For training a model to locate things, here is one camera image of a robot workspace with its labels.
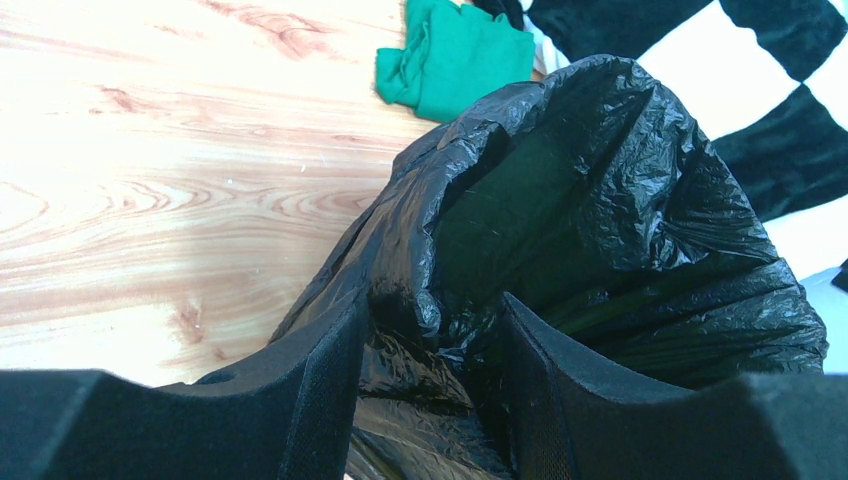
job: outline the white fabric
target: white fabric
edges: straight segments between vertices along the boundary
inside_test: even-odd
[[[547,75],[571,64],[568,58],[557,50],[553,40],[542,33],[527,15],[524,15],[524,31],[532,33],[533,41],[536,42],[536,57],[533,68],[537,71]]]
[[[817,207],[791,213],[763,226],[801,280],[838,267],[848,259],[848,195]]]
[[[807,301],[816,310],[827,327],[827,341],[830,348],[824,359],[824,373],[848,373],[848,293],[843,292],[831,282],[840,272],[834,268],[819,273],[801,282],[807,290]]]
[[[799,85],[718,1],[672,30],[639,64],[680,98],[710,139],[753,124]]]
[[[833,120],[848,130],[848,36],[804,83],[810,87],[816,100],[827,108]]]

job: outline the checkered fabric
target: checkered fabric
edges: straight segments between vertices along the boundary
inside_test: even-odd
[[[533,33],[542,73],[599,53],[636,58],[713,140],[793,270],[812,274],[848,257],[844,1],[475,3]]]

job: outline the green fabric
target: green fabric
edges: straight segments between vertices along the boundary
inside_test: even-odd
[[[377,93],[449,122],[481,97],[533,75],[533,35],[450,0],[409,0],[406,49],[377,50]]]

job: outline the black garbage bag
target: black garbage bag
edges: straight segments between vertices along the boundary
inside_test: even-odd
[[[496,341],[504,292],[680,387],[820,373],[827,350],[696,120],[611,56],[509,85],[398,155],[272,341],[358,289],[371,329],[355,478],[514,476]]]

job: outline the table surface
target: table surface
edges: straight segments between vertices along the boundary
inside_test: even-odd
[[[403,2],[0,2],[0,368],[190,382],[262,348],[394,156]]]

